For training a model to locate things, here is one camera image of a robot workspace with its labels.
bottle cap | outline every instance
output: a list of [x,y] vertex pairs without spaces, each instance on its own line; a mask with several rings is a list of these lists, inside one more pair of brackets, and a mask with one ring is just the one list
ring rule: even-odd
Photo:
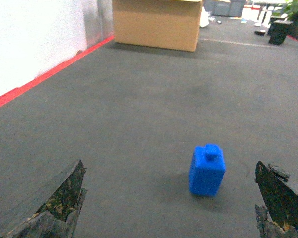
[[205,158],[208,161],[213,161],[220,153],[217,145],[206,144],[205,145]]

gray carpet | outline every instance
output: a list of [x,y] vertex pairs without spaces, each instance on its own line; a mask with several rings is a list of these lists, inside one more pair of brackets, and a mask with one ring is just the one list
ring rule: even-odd
[[[257,161],[298,182],[298,42],[222,22],[194,53],[110,42],[1,107],[0,216],[79,158],[76,238],[258,238]],[[188,170],[206,143],[227,172],[216,197],[197,198]]]

black stool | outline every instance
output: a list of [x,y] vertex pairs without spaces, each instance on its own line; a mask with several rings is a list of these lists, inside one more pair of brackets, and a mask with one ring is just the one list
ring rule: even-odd
[[271,37],[269,38],[269,44],[281,45],[289,32],[292,21],[282,21],[277,20],[273,22],[274,31],[272,32]]
[[270,17],[270,27],[268,29],[268,32],[267,32],[267,35],[268,36],[271,36],[273,31],[274,31],[274,25],[273,25],[273,22],[274,21],[277,21],[277,20],[284,20],[285,18],[284,17],[281,17],[281,16],[271,16]]

blue block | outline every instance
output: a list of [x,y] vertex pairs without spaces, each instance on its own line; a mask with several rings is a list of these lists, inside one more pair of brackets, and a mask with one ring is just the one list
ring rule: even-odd
[[199,196],[215,196],[226,172],[223,151],[213,144],[195,147],[189,172],[189,190]]

red baseboard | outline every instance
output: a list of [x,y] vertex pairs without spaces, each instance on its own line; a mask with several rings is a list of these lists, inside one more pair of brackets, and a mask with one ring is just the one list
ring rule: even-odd
[[287,35],[290,39],[292,39],[292,40],[294,40],[294,41],[297,41],[298,42],[298,40],[295,38],[295,37],[293,37],[293,36],[290,36],[290,35]]
[[11,91],[3,94],[2,96],[0,96],[0,107],[2,107],[4,104],[7,104],[10,101],[12,101],[13,99],[15,99],[16,97],[25,93],[26,91],[30,90],[31,88],[35,87],[36,85],[42,83],[43,81],[50,78],[54,74],[60,72],[61,70],[68,67],[72,63],[78,61],[79,59],[81,59],[84,56],[86,56],[87,54],[95,51],[96,49],[105,45],[106,43],[110,42],[113,39],[114,39],[114,36],[108,37],[107,39],[98,43],[97,45],[88,48],[86,51],[83,51],[82,53],[74,56],[73,58],[71,58],[63,63],[60,63],[56,67],[54,67],[51,70],[47,71],[46,73],[40,75],[39,77],[33,79],[31,82],[28,82],[27,84],[23,85],[22,87],[12,89]]

